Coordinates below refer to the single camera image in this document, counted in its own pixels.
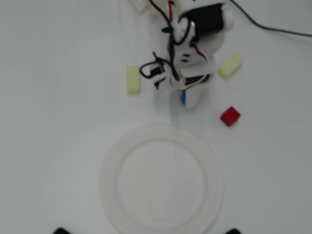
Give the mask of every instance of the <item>yellow foam block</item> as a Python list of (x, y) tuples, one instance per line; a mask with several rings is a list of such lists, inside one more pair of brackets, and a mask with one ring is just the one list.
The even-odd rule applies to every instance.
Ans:
[(127, 89), (128, 94), (141, 93), (141, 76), (138, 66), (128, 66)]
[(243, 57), (238, 53), (232, 54), (221, 66), (219, 67), (218, 74), (224, 79), (233, 75), (242, 65)]

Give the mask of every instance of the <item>white background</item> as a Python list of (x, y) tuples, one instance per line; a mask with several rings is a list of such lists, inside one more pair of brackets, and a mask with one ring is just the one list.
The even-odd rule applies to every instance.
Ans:
[[(237, 1), (263, 24), (312, 33), (310, 0)], [(210, 234), (310, 233), (312, 39), (234, 15), (216, 60), (239, 52), (244, 65), (187, 112), (145, 80), (141, 96), (126, 94), (126, 66), (165, 51), (161, 19), (126, 0), (1, 0), (0, 233), (116, 234), (98, 193), (105, 153), (155, 123), (189, 130), (221, 161), (224, 204)], [(242, 117), (229, 129), (219, 116), (230, 106)]]

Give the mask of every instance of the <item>blue part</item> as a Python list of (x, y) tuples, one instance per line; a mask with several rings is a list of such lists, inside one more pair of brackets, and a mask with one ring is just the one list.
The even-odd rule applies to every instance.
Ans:
[(182, 91), (181, 102), (183, 103), (183, 105), (186, 105), (186, 91)]

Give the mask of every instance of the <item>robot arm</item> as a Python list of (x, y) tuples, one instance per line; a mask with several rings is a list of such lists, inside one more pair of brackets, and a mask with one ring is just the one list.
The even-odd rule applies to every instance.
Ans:
[[(148, 63), (150, 75), (142, 71), (141, 74), (148, 79), (157, 79), (157, 88), (160, 81), (169, 78), (171, 86), (182, 92), (182, 103), (192, 109), (215, 72), (214, 53), (223, 43), (216, 43), (221, 38), (217, 35), (232, 29), (232, 13), (223, 0), (169, 0), (167, 14), (154, 1), (149, 0), (168, 23), (163, 29), (170, 34), (168, 57), (156, 57), (155, 62)], [(200, 46), (200, 40), (204, 38), (210, 42), (205, 50)]]

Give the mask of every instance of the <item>red cube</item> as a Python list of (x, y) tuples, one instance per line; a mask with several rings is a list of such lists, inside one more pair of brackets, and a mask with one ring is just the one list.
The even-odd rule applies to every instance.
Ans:
[(226, 126), (231, 127), (236, 121), (238, 121), (239, 117), (240, 113), (231, 106), (226, 112), (223, 113), (220, 119)]

